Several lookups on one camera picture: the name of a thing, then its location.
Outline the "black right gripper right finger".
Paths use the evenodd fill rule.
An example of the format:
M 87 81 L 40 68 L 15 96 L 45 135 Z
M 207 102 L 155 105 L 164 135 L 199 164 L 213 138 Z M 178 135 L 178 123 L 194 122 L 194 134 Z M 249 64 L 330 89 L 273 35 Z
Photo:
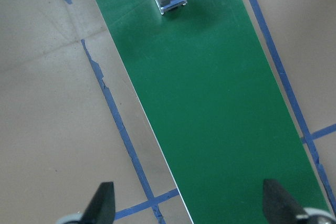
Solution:
M 263 214 L 268 223 L 308 223 L 309 215 L 276 179 L 264 179 Z

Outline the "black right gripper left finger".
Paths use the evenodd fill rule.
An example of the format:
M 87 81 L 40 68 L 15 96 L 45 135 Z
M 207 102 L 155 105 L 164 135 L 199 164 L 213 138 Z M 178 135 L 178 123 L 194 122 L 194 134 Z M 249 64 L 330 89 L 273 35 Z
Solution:
M 113 223 L 115 215 L 114 184 L 103 182 L 85 209 L 80 223 Z

